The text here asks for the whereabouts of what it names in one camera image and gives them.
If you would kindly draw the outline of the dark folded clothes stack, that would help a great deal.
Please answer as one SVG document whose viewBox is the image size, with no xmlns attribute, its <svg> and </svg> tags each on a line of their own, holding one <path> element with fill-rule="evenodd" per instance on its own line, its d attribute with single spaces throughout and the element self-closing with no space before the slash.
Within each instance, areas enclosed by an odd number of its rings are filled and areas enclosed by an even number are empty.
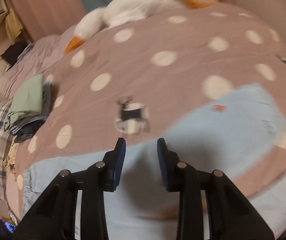
<svg viewBox="0 0 286 240">
<path fill-rule="evenodd" d="M 43 105 L 39 114 L 26 116 L 17 120 L 9 129 L 9 132 L 15 137 L 14 143 L 20 143 L 31 139 L 39 128 L 47 120 L 52 103 L 52 84 L 46 82 L 43 85 Z"/>
</svg>

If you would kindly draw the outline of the green folded garment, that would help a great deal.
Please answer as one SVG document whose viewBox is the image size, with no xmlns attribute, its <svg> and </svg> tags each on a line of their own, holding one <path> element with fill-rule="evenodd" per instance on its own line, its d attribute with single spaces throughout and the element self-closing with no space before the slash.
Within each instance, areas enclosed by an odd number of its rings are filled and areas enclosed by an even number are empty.
<svg viewBox="0 0 286 240">
<path fill-rule="evenodd" d="M 39 74 L 24 81 L 16 90 L 5 120 L 4 129 L 8 130 L 18 120 L 40 114 L 42 107 L 43 75 Z"/>
</svg>

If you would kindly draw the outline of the pink polka dot duvet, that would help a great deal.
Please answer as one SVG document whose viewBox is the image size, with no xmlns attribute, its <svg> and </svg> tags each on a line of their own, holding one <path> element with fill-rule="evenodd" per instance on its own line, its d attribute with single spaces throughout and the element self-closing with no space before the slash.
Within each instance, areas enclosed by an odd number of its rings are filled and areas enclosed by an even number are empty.
<svg viewBox="0 0 286 240">
<path fill-rule="evenodd" d="M 59 90 L 78 83 L 182 85 L 219 76 L 239 87 L 286 80 L 286 45 L 258 17 L 220 3 L 200 10 L 172 10 L 103 30 L 42 75 L 52 84 L 53 108 Z M 11 207 L 19 216 L 23 216 L 24 187 L 20 158 L 30 157 L 27 148 L 34 138 L 17 152 L 19 196 Z"/>
</svg>

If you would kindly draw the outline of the lilac pillow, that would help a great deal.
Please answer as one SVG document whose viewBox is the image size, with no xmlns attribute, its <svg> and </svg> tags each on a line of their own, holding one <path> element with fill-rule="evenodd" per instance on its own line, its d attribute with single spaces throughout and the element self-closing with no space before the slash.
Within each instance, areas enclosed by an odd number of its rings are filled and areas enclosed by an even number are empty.
<svg viewBox="0 0 286 240">
<path fill-rule="evenodd" d="M 13 67 L 4 59 L 0 59 L 0 101 L 11 98 L 24 81 L 42 74 L 63 58 L 63 52 L 73 37 L 74 29 L 75 25 L 72 25 L 61 35 L 40 38 Z"/>
</svg>

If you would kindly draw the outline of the black garment on pillow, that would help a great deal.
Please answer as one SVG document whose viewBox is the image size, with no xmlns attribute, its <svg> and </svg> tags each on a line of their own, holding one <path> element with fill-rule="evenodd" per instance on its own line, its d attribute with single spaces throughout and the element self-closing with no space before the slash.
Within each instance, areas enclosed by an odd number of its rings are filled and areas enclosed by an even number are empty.
<svg viewBox="0 0 286 240">
<path fill-rule="evenodd" d="M 1 55 L 1 58 L 12 67 L 17 62 L 18 56 L 27 46 L 28 44 L 24 41 L 15 42 Z"/>
</svg>

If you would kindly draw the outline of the white goose plush toy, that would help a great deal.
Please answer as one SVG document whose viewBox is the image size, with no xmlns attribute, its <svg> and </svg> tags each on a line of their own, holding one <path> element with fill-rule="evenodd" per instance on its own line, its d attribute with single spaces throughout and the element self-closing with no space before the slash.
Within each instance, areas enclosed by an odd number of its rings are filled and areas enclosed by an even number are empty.
<svg viewBox="0 0 286 240">
<path fill-rule="evenodd" d="M 201 9 L 216 3 L 200 0 L 112 0 L 106 7 L 96 8 L 80 20 L 64 54 L 75 50 L 102 28 L 114 28 L 177 8 Z"/>
</svg>

